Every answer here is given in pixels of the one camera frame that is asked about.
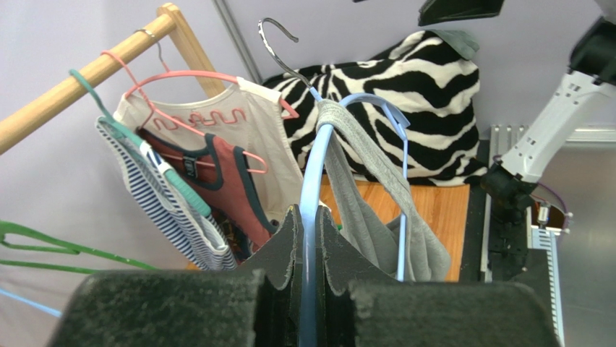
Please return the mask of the blue white striped tank top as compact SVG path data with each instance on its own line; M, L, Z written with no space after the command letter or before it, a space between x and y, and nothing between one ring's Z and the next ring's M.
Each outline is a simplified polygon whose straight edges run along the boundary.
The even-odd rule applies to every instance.
M95 127L114 151L124 185L162 234L201 270L233 270L238 262L210 207L149 143L110 116Z

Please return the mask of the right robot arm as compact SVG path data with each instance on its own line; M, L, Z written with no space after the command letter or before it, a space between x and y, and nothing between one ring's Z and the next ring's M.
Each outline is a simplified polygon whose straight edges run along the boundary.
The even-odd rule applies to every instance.
M525 135L495 159L481 187L492 215L520 223L544 170L574 130L615 97L615 2L598 1L602 15L571 51L567 72Z

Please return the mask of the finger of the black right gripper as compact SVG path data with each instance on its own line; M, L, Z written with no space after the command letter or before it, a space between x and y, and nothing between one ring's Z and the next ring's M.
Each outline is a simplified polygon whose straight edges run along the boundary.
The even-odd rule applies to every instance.
M500 15L504 0L429 0L419 9L418 25L475 20Z

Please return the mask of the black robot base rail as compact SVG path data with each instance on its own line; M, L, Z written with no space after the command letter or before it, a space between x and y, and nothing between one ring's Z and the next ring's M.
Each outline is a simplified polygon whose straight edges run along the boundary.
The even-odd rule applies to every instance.
M524 211L471 190L461 277L529 287L562 346L615 344L615 128L574 131Z

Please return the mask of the grey tank top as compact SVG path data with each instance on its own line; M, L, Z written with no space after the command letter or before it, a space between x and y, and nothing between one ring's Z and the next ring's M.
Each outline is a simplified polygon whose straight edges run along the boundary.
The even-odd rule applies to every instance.
M406 282L443 282L450 271L451 256L416 208L402 170L368 135L364 127L340 103L324 100L317 106L317 128L333 127L325 154L324 169L341 222L341 236L374 265L393 277L404 266ZM365 196L353 164L376 184L391 211L383 220L372 199Z

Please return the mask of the green plastic hanger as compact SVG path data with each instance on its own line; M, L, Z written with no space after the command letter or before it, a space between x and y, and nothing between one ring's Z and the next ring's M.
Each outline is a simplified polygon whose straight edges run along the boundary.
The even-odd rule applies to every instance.
M9 234L23 236L28 239L38 240L38 241L43 242L46 245L42 246L42 245L13 244L7 241L7 235ZM69 241L57 239L47 234L41 233L39 231L35 231L26 226L22 226L20 224L8 222L5 220L1 221L1 245L7 249L32 251L32 252L68 254L72 256L88 254L90 256L110 260L113 262L119 262L121 264L136 267L142 270L157 270L156 267L153 267L152 265L146 264L144 262L140 262L138 260L122 257L117 254L104 252L99 249L94 249L92 247L86 247L80 244L75 244ZM78 273L78 274L84 274L84 275L91 275L93 273L98 272L98 270L96 269L90 269L86 267L58 265L58 264L50 264L50 263L42 263L42 262L27 262L27 261L19 261L19 260L1 259L1 264L7 265L7 266L14 266L14 267L28 267L28 268L35 268L35 269L42 269L42 270L56 270L56 271Z

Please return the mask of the light blue plastic hanger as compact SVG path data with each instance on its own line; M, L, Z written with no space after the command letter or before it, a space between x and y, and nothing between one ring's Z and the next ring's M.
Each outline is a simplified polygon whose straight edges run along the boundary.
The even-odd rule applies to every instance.
M292 35L287 29L282 26L278 21L263 17L258 22L258 33L262 38L262 42L268 50L272 59L291 76L301 80L306 86L310 94L317 102L323 100L323 97L312 86L311 82L303 75L294 71L288 67L282 59L280 59L274 49L268 43L266 38L264 24L269 22L275 25L287 38L295 43L299 42L299 39ZM407 178L408 167L408 137L406 136L406 127L409 126L409 121L401 113L401 111L395 107L392 103L386 101L384 98L369 94L369 93L355 93L350 96L346 96L340 101L342 106L348 106L352 103L371 103L372 105L379 106L385 112L390 123L393 125L397 135L403 142L403 177ZM302 225L304 227L303 244L302 244L302 285L301 285L301 305L299 309L299 328L298 328L298 345L297 346L317 346L317 268L316 268L316 222L315 216L317 214L317 208L320 201L320 187L322 180L322 170L324 168L325 156L330 142L330 138L333 134L333 126L325 125L317 131L312 151L307 160L307 165L304 172L304 181L301 188L301 199L299 203L299 212L301 213ZM405 246L402 244L406 240L406 236L403 235L404 228L406 227L406 215L401 217L400 235L399 241L401 244L398 246L398 269L396 279L403 281L405 265L403 262Z

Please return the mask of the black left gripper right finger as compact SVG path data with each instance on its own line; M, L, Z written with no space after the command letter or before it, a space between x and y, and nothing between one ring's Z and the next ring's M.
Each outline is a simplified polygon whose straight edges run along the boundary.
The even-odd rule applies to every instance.
M517 283L401 283L315 217L319 346L558 346L549 311Z

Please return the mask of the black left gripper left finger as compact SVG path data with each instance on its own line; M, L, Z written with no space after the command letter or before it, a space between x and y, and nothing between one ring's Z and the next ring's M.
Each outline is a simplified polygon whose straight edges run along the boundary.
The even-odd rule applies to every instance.
M301 218L230 271L109 270L72 295L50 346L296 346Z

